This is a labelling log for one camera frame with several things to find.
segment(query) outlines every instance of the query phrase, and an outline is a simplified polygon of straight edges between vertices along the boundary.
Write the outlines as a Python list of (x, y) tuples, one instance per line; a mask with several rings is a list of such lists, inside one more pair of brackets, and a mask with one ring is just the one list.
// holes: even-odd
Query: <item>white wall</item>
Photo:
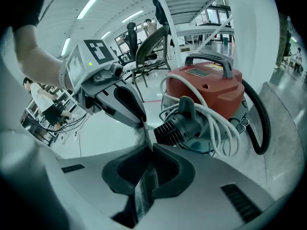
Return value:
[(118, 56), (121, 55), (121, 51), (120, 51), (120, 49), (119, 49), (117, 43), (115, 42), (115, 39), (107, 38), (107, 39), (105, 40), (105, 42), (106, 42), (110, 47), (112, 47), (113, 50), (116, 50)]
[(236, 35), (234, 68), (260, 92), (274, 71), (279, 17), (274, 0), (229, 0)]

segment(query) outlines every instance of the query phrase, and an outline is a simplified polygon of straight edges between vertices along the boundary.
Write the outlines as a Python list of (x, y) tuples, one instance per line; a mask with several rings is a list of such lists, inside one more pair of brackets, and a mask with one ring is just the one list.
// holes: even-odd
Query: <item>ceiling light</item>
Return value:
[(101, 39), (105, 38), (106, 36), (108, 36), (110, 34), (110, 31), (106, 32), (102, 37)]
[(138, 12), (136, 12), (136, 13), (130, 15), (129, 17), (127, 17), (126, 19), (124, 19), (124, 20), (121, 21), (121, 22), (125, 23), (126, 21), (130, 20), (132, 17), (134, 17), (134, 16), (136, 16), (136, 15), (138, 15), (138, 14), (140, 14), (140, 13), (143, 13), (143, 10), (140, 10), (140, 11), (138, 11)]
[(90, 9), (90, 7), (96, 2), (96, 0), (89, 0), (86, 6), (82, 9), (81, 13), (78, 16), (78, 20), (82, 19), (86, 12)]
[(63, 56), (63, 55), (65, 54), (66, 49), (67, 49), (67, 46), (68, 46), (70, 40), (71, 40), (70, 37), (69, 37), (69, 38), (66, 38), (65, 43), (64, 43), (64, 46), (63, 46), (63, 49), (62, 49), (62, 54), (61, 54), (61, 56)]

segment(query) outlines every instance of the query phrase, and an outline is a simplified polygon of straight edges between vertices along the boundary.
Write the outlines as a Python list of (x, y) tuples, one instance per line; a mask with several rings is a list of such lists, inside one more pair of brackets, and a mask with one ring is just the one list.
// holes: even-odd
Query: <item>vacuum cleaner handle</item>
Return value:
[(210, 55), (210, 54), (190, 54), (189, 56), (186, 57), (185, 65), (192, 65), (193, 64), (193, 59), (206, 59), (210, 60), (216, 63), (219, 63), (222, 65), (224, 74), (223, 77), (226, 79), (232, 79), (232, 67), (231, 64), (228, 60), (215, 56), (215, 55)]

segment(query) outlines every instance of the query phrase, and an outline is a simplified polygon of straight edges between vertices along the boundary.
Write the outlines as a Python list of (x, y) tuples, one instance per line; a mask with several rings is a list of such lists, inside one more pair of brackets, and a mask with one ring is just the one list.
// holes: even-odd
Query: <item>human arm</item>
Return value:
[(143, 30), (147, 32), (147, 27), (144, 25), (144, 22), (141, 23), (141, 26), (142, 26)]
[[(36, 40), (36, 27), (26, 25), (14, 32), (14, 45), (20, 69), (35, 82), (60, 87), (59, 69), (62, 61), (42, 50)], [(71, 81), (66, 75), (65, 83), (72, 90)]]

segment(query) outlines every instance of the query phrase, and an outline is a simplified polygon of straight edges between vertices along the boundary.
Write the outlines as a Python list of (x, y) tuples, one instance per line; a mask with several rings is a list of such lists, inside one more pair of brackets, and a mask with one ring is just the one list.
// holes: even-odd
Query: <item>white power cord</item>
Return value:
[[(174, 97), (174, 96), (167, 95), (165, 93), (165, 91), (163, 91), (163, 83), (165, 82), (166, 79), (170, 79), (170, 78), (177, 79), (177, 80), (183, 82), (197, 96), (197, 98), (201, 102), (201, 104), (195, 103), (195, 110), (202, 113), (208, 119), (210, 136), (211, 136), (211, 143), (213, 145), (213, 149), (216, 152), (216, 154), (218, 154), (221, 157), (228, 157), (228, 156), (236, 155), (236, 153), (239, 151), (239, 149), (241, 147), (241, 139), (240, 139), (240, 135), (239, 135), (239, 132), (237, 131), (237, 129), (228, 120), (226, 120), (223, 116), (221, 116), (220, 114), (218, 114), (217, 112), (215, 112), (214, 110), (209, 108), (206, 101), (204, 100), (202, 95), (199, 93), (199, 91), (189, 81), (187, 81), (186, 79), (184, 79), (183, 77), (181, 77), (179, 75), (175, 75), (175, 74), (167, 75), (165, 78), (162, 79), (162, 81), (160, 83), (160, 92), (163, 95), (163, 98), (169, 98), (171, 100), (178, 102), (177, 104), (174, 104), (174, 105), (162, 110), (162, 112), (159, 114), (160, 119), (162, 121), (166, 122), (172, 114), (174, 114), (175, 112), (178, 111), (178, 107), (179, 107), (179, 99)], [(169, 110), (171, 110), (170, 113), (166, 116), (165, 120), (163, 120), (161, 115), (163, 113), (165, 113), (166, 111), (169, 111)], [(217, 121), (223, 126), (223, 128), (225, 129), (225, 131), (228, 135), (228, 138), (229, 138), (229, 153), (228, 153), (228, 156), (224, 155), (220, 152), (221, 132), (220, 132), (220, 129), (217, 125)], [(233, 153), (231, 152), (233, 150), (233, 142), (232, 142), (232, 135), (231, 135), (230, 131), (235, 135), (236, 140), (237, 140), (237, 148), (236, 148), (235, 152), (233, 152)], [(217, 134), (217, 144), (216, 144), (214, 132), (216, 132), (216, 134)]]

